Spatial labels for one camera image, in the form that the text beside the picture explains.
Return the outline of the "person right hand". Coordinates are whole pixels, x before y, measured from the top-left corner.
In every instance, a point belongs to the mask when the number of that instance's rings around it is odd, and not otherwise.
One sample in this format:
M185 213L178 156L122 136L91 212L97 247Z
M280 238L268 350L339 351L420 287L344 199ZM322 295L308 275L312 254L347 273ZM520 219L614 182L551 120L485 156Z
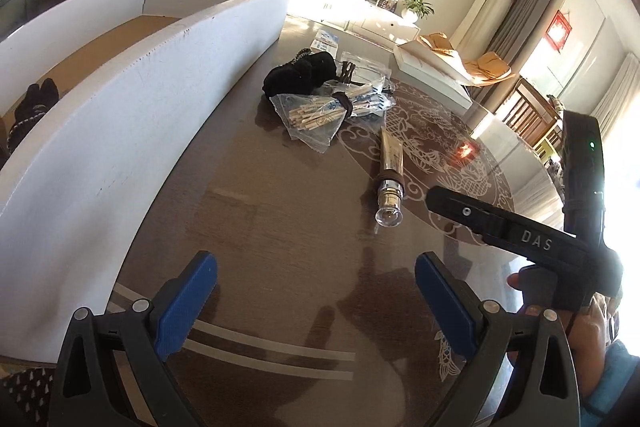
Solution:
M617 301L596 294L586 313L556 310L572 350L580 397L587 399L597 388L611 343L608 323L617 312Z

